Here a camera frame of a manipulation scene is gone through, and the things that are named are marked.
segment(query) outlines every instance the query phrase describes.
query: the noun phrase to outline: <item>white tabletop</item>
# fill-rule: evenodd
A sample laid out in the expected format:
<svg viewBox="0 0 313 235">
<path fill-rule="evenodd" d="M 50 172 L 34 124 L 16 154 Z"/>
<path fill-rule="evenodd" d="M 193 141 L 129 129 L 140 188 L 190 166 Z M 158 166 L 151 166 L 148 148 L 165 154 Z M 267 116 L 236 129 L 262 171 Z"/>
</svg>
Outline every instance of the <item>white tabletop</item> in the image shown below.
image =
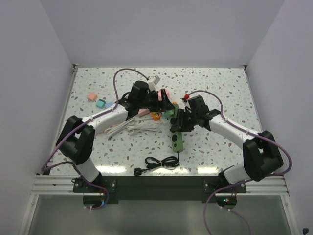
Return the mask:
<svg viewBox="0 0 313 235">
<path fill-rule="evenodd" d="M 95 102 L 88 102 L 87 96 L 94 92 L 98 98 L 115 102 L 112 78 L 119 68 L 80 68 L 78 69 L 71 96 L 68 102 L 65 121 L 76 115 L 84 117 L 101 111 Z M 225 114 L 233 121 L 256 131 L 260 124 L 252 101 L 244 69 L 220 68 L 138 68 L 146 76 L 158 75 L 161 81 L 158 87 L 170 92 L 171 101 L 176 101 L 181 108 L 182 98 L 195 90 L 209 90 L 222 99 Z M 117 77 L 119 97 L 130 91 L 133 82 L 143 79 L 132 71 L 125 71 Z M 214 97 L 200 94 L 209 109 L 220 109 Z M 124 130 L 108 140 L 101 133 L 94 140 L 91 158 L 103 175 L 132 176 L 136 167 L 145 168 L 144 159 L 148 156 L 162 160 L 176 156 L 171 149 L 170 124 L 164 124 L 157 132 L 143 131 L 135 136 Z M 191 133 L 183 133 L 184 151 L 180 154 L 180 166 L 174 170 L 158 168 L 144 175 L 217 175 L 221 170 L 239 164 L 243 154 L 239 147 L 225 137 L 195 127 Z M 60 152 L 53 158 L 53 163 L 69 160 Z M 68 164 L 51 170 L 51 175 L 76 175 Z"/>
</svg>

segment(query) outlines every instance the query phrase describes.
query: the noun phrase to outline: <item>pink block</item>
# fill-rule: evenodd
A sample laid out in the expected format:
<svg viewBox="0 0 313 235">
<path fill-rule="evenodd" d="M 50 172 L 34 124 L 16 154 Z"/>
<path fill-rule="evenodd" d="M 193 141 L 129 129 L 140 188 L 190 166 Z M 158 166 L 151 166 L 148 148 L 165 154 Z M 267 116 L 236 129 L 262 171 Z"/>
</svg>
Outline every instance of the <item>pink block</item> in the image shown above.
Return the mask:
<svg viewBox="0 0 313 235">
<path fill-rule="evenodd" d="M 91 101 L 96 101 L 96 99 L 98 98 L 97 94 L 95 93 L 90 93 L 87 97 L 88 100 L 91 100 Z"/>
<path fill-rule="evenodd" d="M 166 92 L 167 97 L 170 98 L 170 92 L 167 89 L 165 89 L 165 92 Z M 162 100 L 162 98 L 161 98 L 161 91 L 158 91 L 157 95 L 158 95 L 159 101 L 161 101 Z"/>
<path fill-rule="evenodd" d="M 150 113 L 149 109 L 139 109 L 138 116 L 141 117 L 148 113 Z"/>
</svg>

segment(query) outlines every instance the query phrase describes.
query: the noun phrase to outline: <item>metal frame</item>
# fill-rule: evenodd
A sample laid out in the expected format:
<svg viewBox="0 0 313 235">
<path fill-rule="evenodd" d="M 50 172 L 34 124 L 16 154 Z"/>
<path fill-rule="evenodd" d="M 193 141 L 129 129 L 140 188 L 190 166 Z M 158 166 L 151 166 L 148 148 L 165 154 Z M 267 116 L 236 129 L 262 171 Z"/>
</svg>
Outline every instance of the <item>metal frame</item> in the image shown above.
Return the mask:
<svg viewBox="0 0 313 235">
<path fill-rule="evenodd" d="M 64 104 L 62 116 L 58 125 L 58 131 L 55 136 L 55 141 L 61 131 L 61 126 L 64 121 L 66 107 L 70 98 L 70 92 L 74 84 L 74 80 L 77 74 L 77 68 L 83 68 L 80 65 L 73 65 L 73 76 L 71 85 L 68 90 L 67 100 Z M 74 176 L 49 176 L 49 175 L 38 175 L 36 176 L 33 189 L 29 198 L 28 205 L 26 207 L 26 212 L 24 219 L 20 228 L 19 235 L 28 235 L 29 229 L 35 214 L 35 209 L 38 204 L 39 195 L 98 195 L 98 193 L 73 193 L 73 183 L 72 179 L 76 178 Z M 283 176 L 266 177 L 260 182 L 249 182 L 246 184 L 247 193 L 238 193 L 239 196 L 281 196 L 283 207 L 285 210 L 286 218 L 290 227 L 292 235 L 301 235 L 301 232 L 297 226 L 296 219 L 291 208 L 290 198 L 286 182 Z M 216 196 L 230 196 L 230 193 L 218 193 Z"/>
</svg>

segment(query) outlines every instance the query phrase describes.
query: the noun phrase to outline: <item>purple cable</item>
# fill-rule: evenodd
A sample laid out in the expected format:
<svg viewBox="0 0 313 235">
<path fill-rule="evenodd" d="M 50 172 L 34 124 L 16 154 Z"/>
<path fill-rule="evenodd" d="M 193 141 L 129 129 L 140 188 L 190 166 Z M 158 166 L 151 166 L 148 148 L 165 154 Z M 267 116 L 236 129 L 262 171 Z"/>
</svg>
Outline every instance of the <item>purple cable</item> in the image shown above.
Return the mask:
<svg viewBox="0 0 313 235">
<path fill-rule="evenodd" d="M 115 96 L 116 96 L 115 106 L 114 106 L 112 109 L 109 109 L 109 110 L 107 110 L 107 111 L 104 111 L 104 112 L 102 112 L 102 113 L 99 113 L 99 114 L 95 115 L 95 116 L 93 117 L 93 119 L 94 119 L 94 118 L 98 118 L 98 117 L 100 117 L 100 116 L 102 116 L 102 115 L 104 115 L 104 114 L 108 114 L 108 113 L 112 112 L 114 109 L 117 108 L 117 106 L 118 106 L 118 93 L 117 93 L 116 82 L 115 82 L 115 81 L 116 81 L 116 76 L 117 76 L 117 74 L 118 74 L 119 72 L 121 72 L 121 71 L 124 71 L 124 70 L 134 71 L 134 72 L 140 74 L 141 76 L 143 76 L 146 80 L 149 80 L 148 77 L 145 76 L 143 73 L 141 73 L 141 72 L 139 72 L 139 71 L 137 71 L 137 70 L 131 69 L 131 68 L 123 68 L 123 69 L 119 69 L 118 71 L 116 71 L 115 74 L 114 74 L 114 77 L 113 77 L 113 88 L 114 88 L 114 92 L 115 92 Z M 46 170 L 50 170 L 50 169 L 52 169 L 52 168 L 54 168 L 54 167 L 56 167 L 56 166 L 59 166 L 59 165 L 63 165 L 63 164 L 67 164 L 67 163 L 72 164 L 73 167 L 74 167 L 74 169 L 76 170 L 76 172 L 77 172 L 79 175 L 81 175 L 82 179 L 83 179 L 87 184 L 89 184 L 89 185 L 91 185 L 91 186 L 93 186 L 93 187 L 96 187 L 96 188 L 100 188 L 100 189 L 102 189 L 102 190 L 106 193 L 106 195 L 107 195 L 106 201 L 105 201 L 101 206 L 99 206 L 99 207 L 97 207 L 97 208 L 93 208 L 93 209 L 99 209 L 99 208 L 103 207 L 105 204 L 107 204 L 107 202 L 109 201 L 109 192 L 108 192 L 104 187 L 101 187 L 101 186 L 98 186 L 98 185 L 95 185 L 95 184 L 89 182 L 85 177 L 82 176 L 82 174 L 78 171 L 78 169 L 75 167 L 75 164 L 74 164 L 73 162 L 65 161 L 65 162 L 57 163 L 57 164 L 55 164 L 55 165 L 46 167 L 47 164 L 48 164 L 48 162 L 51 160 L 51 158 L 53 158 L 54 154 L 58 151 L 58 149 L 62 146 L 62 144 L 63 144 L 71 135 L 73 135 L 74 133 L 76 133 L 76 131 L 78 131 L 80 128 L 84 127 L 85 125 L 87 125 L 87 124 L 88 124 L 89 122 L 91 122 L 91 121 L 92 121 L 92 119 L 89 119 L 89 120 L 83 122 L 82 124 L 80 124 L 79 126 L 77 126 L 76 128 L 74 128 L 71 132 L 69 132 L 69 133 L 60 141 L 60 143 L 54 148 L 54 150 L 52 151 L 52 153 L 49 155 L 49 157 L 48 157 L 48 159 L 45 161 L 44 165 L 41 167 L 41 172 L 44 172 L 44 171 L 46 171 Z"/>
<path fill-rule="evenodd" d="M 204 93 L 207 93 L 207 94 L 210 94 L 210 95 L 214 96 L 214 97 L 219 101 L 219 103 L 220 103 L 220 106 L 221 106 L 221 116 L 222 116 L 222 118 L 224 119 L 224 121 L 226 121 L 229 125 L 231 125 L 232 127 L 236 128 L 237 130 L 240 130 L 240 131 L 242 131 L 242 132 L 246 132 L 245 129 L 243 129 L 243 128 L 237 126 L 236 124 L 234 124 L 234 123 L 232 123 L 232 122 L 230 122 L 229 120 L 226 119 L 226 117 L 224 116 L 224 112 L 223 112 L 223 103 L 222 103 L 221 99 L 220 99 L 217 95 L 215 95 L 214 93 L 208 92 L 208 91 L 204 91 L 204 90 L 194 91 L 194 92 L 191 92 L 189 95 L 192 95 L 192 94 L 198 93 L 198 92 L 204 92 Z M 288 161 L 289 161 L 289 166 L 288 166 L 288 168 L 287 168 L 286 170 L 284 170 L 283 172 L 281 172 L 281 173 L 275 173 L 275 174 L 272 174 L 272 175 L 270 175 L 270 176 L 281 176 L 281 175 L 284 175 L 284 174 L 288 173 L 288 172 L 291 170 L 291 168 L 292 168 L 292 159 L 291 159 L 291 156 L 289 155 L 289 153 L 287 152 L 286 149 L 284 149 L 280 144 L 278 144 L 278 143 L 276 143 L 275 141 L 272 141 L 272 140 L 270 140 L 270 139 L 268 139 L 268 138 L 265 138 L 265 137 L 263 137 L 263 136 L 256 135 L 256 134 L 254 134 L 254 133 L 252 133 L 252 132 L 250 132 L 250 131 L 247 131 L 247 133 L 248 133 L 249 135 L 252 135 L 252 136 L 254 136 L 254 137 L 257 137 L 257 138 L 259 138 L 259 139 L 262 139 L 262 140 L 264 140 L 264 141 L 267 141 L 267 142 L 269 142 L 269 143 L 271 143 L 271 144 L 274 144 L 276 147 L 280 148 L 280 149 L 284 152 L 284 154 L 287 156 Z M 226 186 L 226 187 L 224 187 L 224 188 L 220 188 L 220 189 L 216 190 L 215 192 L 213 192 L 213 193 L 209 196 L 209 198 L 207 199 L 207 201 L 206 201 L 206 203 L 205 203 L 204 209 L 203 209 L 203 220 L 204 220 L 205 227 L 206 227 L 207 231 L 209 232 L 209 234 L 213 235 L 212 232 L 211 232 L 211 230 L 210 230 L 209 227 L 208 227 L 207 222 L 206 222 L 205 213 L 206 213 L 207 205 L 208 205 L 209 201 L 212 199 L 212 197 L 213 197 L 216 193 L 218 193 L 218 192 L 220 192 L 220 191 L 222 191 L 222 190 L 225 190 L 225 189 L 228 189 L 228 188 L 232 188 L 232 187 L 237 186 L 237 185 L 245 184 L 245 183 L 250 182 L 250 181 L 252 181 L 252 180 L 250 179 L 250 180 L 246 180 L 246 181 L 237 182 L 237 183 L 232 184 L 232 185 L 228 185 L 228 186 Z M 234 214 L 238 215 L 241 219 L 244 220 L 244 222 L 248 225 L 248 228 L 249 228 L 249 235 L 251 235 L 251 234 L 252 234 L 251 226 L 250 226 L 250 224 L 248 223 L 248 221 L 247 221 L 246 219 L 244 219 L 244 218 L 242 217 L 242 215 L 240 215 L 238 212 L 235 212 L 235 211 L 231 211 L 231 212 L 233 212 Z"/>
</svg>

